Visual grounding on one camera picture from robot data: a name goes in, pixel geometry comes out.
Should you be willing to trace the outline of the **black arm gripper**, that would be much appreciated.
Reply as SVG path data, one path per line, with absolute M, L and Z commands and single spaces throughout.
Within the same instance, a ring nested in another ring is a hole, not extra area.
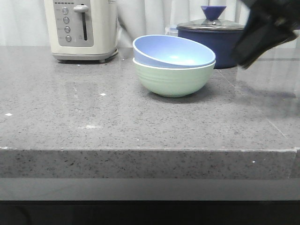
M 232 49 L 231 57 L 244 69 L 263 53 L 295 40 L 300 29 L 299 0 L 242 0 L 250 9 L 244 31 Z

